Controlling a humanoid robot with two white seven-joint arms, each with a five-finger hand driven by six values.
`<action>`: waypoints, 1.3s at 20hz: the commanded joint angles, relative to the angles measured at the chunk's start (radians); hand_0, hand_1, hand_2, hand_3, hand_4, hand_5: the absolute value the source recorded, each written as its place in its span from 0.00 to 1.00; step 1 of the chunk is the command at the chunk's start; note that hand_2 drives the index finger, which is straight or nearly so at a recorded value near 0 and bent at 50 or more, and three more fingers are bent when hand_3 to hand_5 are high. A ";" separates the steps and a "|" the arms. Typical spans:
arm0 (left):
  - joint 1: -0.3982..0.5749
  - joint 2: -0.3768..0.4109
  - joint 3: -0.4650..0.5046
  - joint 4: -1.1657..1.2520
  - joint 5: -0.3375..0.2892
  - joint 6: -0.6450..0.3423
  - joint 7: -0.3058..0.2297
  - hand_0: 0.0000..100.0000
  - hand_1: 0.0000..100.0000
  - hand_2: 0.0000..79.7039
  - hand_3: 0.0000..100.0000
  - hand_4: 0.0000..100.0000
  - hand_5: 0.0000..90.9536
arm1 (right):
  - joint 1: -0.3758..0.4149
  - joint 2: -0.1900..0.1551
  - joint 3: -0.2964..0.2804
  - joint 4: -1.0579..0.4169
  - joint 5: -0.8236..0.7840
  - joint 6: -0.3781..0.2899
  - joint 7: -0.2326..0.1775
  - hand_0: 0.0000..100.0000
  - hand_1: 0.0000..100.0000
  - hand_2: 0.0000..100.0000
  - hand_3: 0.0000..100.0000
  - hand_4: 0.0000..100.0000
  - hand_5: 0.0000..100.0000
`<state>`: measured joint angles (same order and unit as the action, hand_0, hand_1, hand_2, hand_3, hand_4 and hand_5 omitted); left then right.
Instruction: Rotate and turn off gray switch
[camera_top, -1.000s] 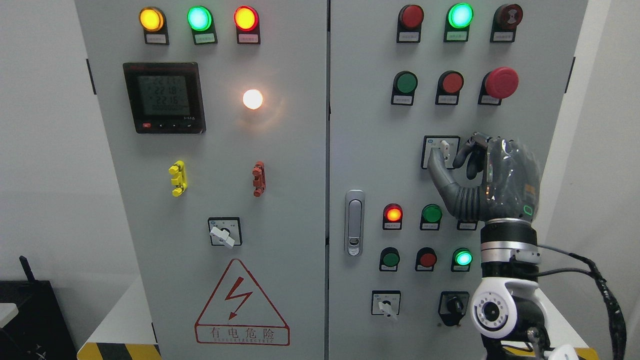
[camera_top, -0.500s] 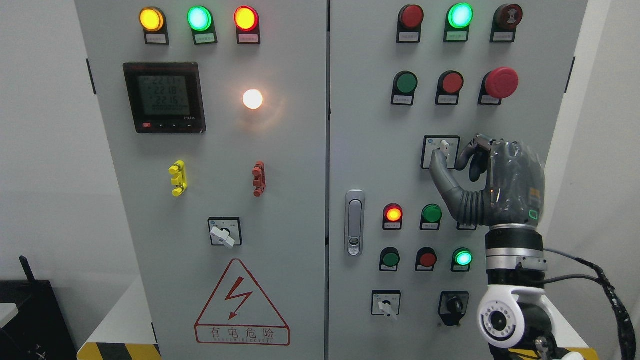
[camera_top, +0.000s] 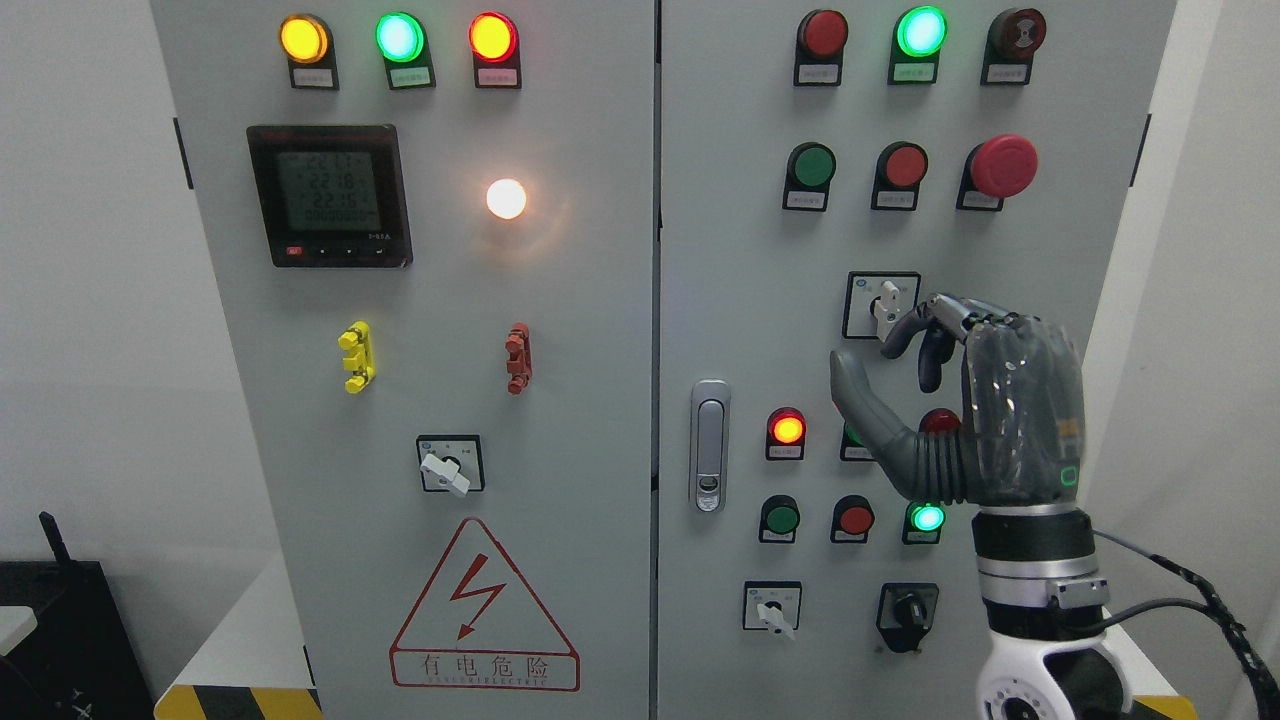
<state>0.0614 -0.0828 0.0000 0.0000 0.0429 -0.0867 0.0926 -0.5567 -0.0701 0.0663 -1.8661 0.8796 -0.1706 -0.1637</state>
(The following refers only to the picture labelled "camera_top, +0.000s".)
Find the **gray robotic hand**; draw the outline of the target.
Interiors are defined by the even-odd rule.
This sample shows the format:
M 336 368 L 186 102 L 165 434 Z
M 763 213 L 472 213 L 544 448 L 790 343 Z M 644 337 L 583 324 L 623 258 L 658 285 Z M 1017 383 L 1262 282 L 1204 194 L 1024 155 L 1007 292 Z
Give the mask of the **gray robotic hand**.
M 974 299 L 933 293 L 890 332 L 901 356 L 923 334 L 920 388 L 938 388 L 964 345 L 965 414 L 938 434 L 905 425 L 872 389 L 861 359 L 829 355 L 829 388 L 845 424 L 906 500 L 1023 507 L 1070 503 L 1085 447 L 1082 366 L 1066 329 Z

